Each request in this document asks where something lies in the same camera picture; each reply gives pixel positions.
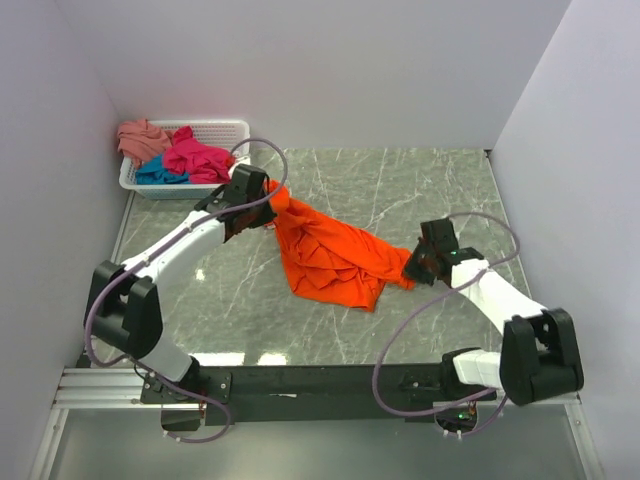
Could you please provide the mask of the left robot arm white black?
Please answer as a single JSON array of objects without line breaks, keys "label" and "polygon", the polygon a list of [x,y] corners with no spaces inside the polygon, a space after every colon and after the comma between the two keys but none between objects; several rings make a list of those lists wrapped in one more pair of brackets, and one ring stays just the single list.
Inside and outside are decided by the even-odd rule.
[{"label": "left robot arm white black", "polygon": [[84,321],[93,338],[122,352],[164,380],[176,401],[205,392],[200,364],[165,331],[160,296],[175,277],[245,229],[275,218],[268,174],[242,164],[231,182],[200,200],[186,218],[145,251],[121,264],[101,263],[93,273]]}]

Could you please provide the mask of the white plastic laundry basket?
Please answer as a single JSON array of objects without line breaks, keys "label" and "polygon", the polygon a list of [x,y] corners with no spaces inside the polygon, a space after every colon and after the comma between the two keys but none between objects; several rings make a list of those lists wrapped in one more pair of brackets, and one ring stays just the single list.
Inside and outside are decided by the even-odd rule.
[{"label": "white plastic laundry basket", "polygon": [[[177,130],[188,125],[194,137],[208,146],[232,148],[249,137],[249,125],[243,120],[196,119],[196,120],[151,120],[152,125],[163,129]],[[199,200],[210,194],[218,184],[138,185],[132,160],[126,156],[120,167],[120,186],[150,200]]]}]

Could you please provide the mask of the aluminium frame rail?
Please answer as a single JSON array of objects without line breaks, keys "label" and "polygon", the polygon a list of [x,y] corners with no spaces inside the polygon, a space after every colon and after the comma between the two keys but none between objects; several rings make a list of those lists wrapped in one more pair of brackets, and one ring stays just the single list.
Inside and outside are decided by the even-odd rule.
[{"label": "aluminium frame rail", "polygon": [[85,364],[81,368],[65,368],[28,479],[51,477],[71,411],[138,408],[141,388],[142,380],[123,364],[111,369]]}]

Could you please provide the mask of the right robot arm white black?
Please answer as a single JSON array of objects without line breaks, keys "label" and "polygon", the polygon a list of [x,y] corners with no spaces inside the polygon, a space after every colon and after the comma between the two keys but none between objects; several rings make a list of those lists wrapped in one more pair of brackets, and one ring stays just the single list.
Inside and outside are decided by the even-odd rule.
[{"label": "right robot arm white black", "polygon": [[449,218],[420,224],[404,275],[441,281],[483,313],[502,337],[499,352],[467,348],[442,357],[439,387],[460,399],[473,386],[503,391],[518,406],[580,391],[584,372],[571,315],[548,309],[500,276],[473,247],[461,247]]}]

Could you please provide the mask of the orange t shirt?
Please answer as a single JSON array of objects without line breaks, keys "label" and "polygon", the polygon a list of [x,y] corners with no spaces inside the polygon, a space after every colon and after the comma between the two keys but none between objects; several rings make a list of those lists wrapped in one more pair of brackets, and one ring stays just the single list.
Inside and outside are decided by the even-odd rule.
[{"label": "orange t shirt", "polygon": [[275,180],[268,190],[277,192],[273,225],[293,294],[372,312],[386,285],[414,288],[404,275],[409,250],[313,209]]}]

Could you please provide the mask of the magenta t shirt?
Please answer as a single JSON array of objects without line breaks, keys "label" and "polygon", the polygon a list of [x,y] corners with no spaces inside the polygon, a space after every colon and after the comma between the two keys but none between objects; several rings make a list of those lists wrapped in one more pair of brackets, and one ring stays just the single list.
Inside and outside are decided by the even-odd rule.
[{"label": "magenta t shirt", "polygon": [[187,175],[192,184],[228,184],[236,159],[223,148],[199,142],[190,126],[177,129],[172,146],[163,154],[164,168],[174,175]]}]

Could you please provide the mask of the blue t shirt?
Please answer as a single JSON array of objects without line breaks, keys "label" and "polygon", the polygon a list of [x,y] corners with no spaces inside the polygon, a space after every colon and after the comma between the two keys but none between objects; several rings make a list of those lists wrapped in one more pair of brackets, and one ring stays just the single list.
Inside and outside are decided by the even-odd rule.
[{"label": "blue t shirt", "polygon": [[189,184],[188,174],[171,173],[163,165],[163,155],[153,157],[135,172],[137,185],[180,185]]}]

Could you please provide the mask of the salmon pink t shirt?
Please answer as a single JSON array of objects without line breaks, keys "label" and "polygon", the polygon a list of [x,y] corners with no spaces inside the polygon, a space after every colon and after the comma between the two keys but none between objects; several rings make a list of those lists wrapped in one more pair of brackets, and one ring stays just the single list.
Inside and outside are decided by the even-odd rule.
[{"label": "salmon pink t shirt", "polygon": [[123,122],[116,133],[118,151],[136,169],[172,146],[173,132],[151,124],[147,119]]}]

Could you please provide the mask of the black base beam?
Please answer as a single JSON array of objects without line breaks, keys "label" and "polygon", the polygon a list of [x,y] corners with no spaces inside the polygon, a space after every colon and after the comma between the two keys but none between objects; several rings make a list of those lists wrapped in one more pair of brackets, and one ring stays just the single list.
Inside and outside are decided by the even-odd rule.
[{"label": "black base beam", "polygon": [[[313,420],[377,420],[391,414],[376,402],[372,365],[202,366],[186,390],[227,407],[234,423]],[[418,411],[483,391],[464,385],[440,364],[384,365],[378,391],[398,410]]]}]

